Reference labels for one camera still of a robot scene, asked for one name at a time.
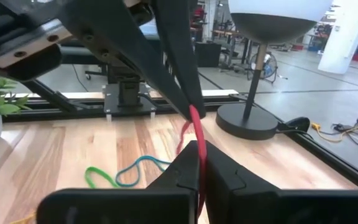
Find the gray floor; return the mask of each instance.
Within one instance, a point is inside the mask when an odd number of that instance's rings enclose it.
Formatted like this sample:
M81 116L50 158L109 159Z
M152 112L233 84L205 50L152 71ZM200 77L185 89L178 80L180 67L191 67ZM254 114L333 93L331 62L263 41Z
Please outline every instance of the gray floor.
M309 117L319 123L323 131L330 132L333 123L353 125L358 118L358 63L352 63L345 75L336 75L317 69L320 56L313 52L277 52L278 74L287 80L278 79L273 85L261 81L258 86L256 102L283 120L299 116ZM75 66L78 78L88 91L101 91L107 82L106 77L93 76L87 80L84 70L97 70L97 67ZM200 68L200 72L213 83L226 89L248 92L250 81L240 73L219 72L217 68ZM76 79L71 65L60 68L40 77L46 85L61 92L85 91ZM205 78L200 77L204 90L218 89ZM19 86L15 92L29 92ZM333 153L354 164L358 168L358 146L345 138L340 143L330 143L310 134Z

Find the red cable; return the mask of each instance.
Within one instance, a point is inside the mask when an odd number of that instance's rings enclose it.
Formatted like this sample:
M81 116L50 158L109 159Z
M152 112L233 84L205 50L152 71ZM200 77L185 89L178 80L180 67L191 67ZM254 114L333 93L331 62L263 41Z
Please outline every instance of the red cable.
M206 143L204 139L203 127L201 125L200 115L198 114L197 109L190 105L190 115L193 120L193 125L197 138L198 145L198 155L200 157L200 183L199 183L199 199L198 199L198 217L200 217L201 212L203 211L204 201L205 201L205 180L206 180ZM180 153L183 138L186 130L188 129L190 122L186 122L181 129L180 142L177 147L177 154Z

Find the wooden tabletop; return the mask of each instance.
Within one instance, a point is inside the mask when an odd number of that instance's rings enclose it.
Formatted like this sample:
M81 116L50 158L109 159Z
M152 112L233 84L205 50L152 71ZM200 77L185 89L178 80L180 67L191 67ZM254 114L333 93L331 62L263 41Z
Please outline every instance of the wooden tabletop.
M222 131L216 113L202 120L208 141L255 174L282 189L356 189L357 187L283 134L267 141L248 141ZM89 166L114 176L142 155L175 158L184 120L177 114L69 121L11 123L0 139L0 223L26 217L50 192L87 188ZM185 144L195 139L190 128ZM141 165L142 188L160 175L151 162ZM135 180L131 170L123 182ZM98 187L111 188L95 177ZM208 223L204 211L200 223Z

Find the teal wire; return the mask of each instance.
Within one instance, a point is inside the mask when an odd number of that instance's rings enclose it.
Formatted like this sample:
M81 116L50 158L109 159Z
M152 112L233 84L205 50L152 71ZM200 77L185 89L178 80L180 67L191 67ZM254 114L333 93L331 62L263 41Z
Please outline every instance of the teal wire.
M165 169L161 166L161 164L165 164L165 165L169 165L171 164L170 162L165 162L165 161L161 161L159 159L156 159L152 156L140 156L132 165L130 165L129 167L119 171L116 175L116 184L120 187L134 187L136 186L139 181L140 181L140 167L139 167L139 163L142 162L143 160L149 160L154 162L154 164L160 169L161 172L164 172ZM127 171L129 171L130 169L132 169L134 166L136 166L137 169L137 178L133 183L129 183L129 184L123 184L121 183L120 176L124 173L126 173Z

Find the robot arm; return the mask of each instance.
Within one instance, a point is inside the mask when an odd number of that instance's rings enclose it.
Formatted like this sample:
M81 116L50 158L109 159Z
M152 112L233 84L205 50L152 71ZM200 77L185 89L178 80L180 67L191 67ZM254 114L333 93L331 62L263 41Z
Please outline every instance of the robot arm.
M73 35L101 61L114 57L136 68L185 119L205 108L190 40L187 1L0 0L0 76L26 82L60 65L57 43ZM158 34L178 86L147 43L139 25L156 16Z

